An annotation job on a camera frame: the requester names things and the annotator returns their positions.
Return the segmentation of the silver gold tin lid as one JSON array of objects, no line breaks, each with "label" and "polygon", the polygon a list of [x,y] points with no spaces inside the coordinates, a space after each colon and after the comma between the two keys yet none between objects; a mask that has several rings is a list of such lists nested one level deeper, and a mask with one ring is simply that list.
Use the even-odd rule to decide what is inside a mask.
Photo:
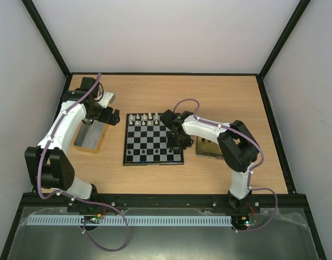
[{"label": "silver gold tin lid", "polygon": [[74,136],[73,146],[81,152],[97,154],[103,144],[107,125],[98,121],[81,123]]}]

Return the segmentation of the gold tin with black pieces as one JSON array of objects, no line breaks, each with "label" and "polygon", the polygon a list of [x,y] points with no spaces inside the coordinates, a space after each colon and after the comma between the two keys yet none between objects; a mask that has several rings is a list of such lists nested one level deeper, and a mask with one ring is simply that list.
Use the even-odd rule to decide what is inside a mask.
[{"label": "gold tin with black pieces", "polygon": [[196,139],[195,154],[200,157],[220,160],[224,158],[218,144],[201,137]]}]

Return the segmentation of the black silver chess board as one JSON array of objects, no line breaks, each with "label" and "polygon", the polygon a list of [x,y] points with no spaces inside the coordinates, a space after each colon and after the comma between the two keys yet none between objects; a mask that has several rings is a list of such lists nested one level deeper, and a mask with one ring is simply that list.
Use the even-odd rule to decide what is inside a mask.
[{"label": "black silver chess board", "polygon": [[[129,125],[129,116],[134,116],[133,125]],[[173,151],[167,145],[167,134],[171,132],[161,122],[161,113],[130,113],[126,115],[124,166],[142,165],[183,165],[184,155],[181,151]]]}]

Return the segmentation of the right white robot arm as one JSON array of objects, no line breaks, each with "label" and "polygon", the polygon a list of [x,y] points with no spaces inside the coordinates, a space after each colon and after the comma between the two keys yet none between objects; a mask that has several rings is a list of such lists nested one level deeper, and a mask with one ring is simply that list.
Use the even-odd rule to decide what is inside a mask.
[{"label": "right white robot arm", "polygon": [[252,194],[252,170],[259,166],[256,160],[263,153],[244,123],[239,120],[220,123],[202,119],[192,112],[177,115],[171,110],[166,110],[160,121],[171,130],[167,135],[167,145],[171,150],[181,151],[191,147],[192,136],[219,145],[225,163],[232,170],[229,206],[235,212],[245,209]]}]

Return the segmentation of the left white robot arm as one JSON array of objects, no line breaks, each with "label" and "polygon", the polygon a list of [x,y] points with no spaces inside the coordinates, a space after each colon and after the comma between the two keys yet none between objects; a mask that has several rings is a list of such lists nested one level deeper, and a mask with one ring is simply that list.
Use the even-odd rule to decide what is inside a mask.
[{"label": "left white robot arm", "polygon": [[109,106],[115,95],[103,90],[100,78],[101,74],[83,77],[80,87],[66,91],[46,136],[24,153],[30,182],[42,199],[63,194],[71,200],[89,200],[94,193],[93,184],[75,176],[67,151],[84,120],[112,126],[120,122],[119,110]]}]

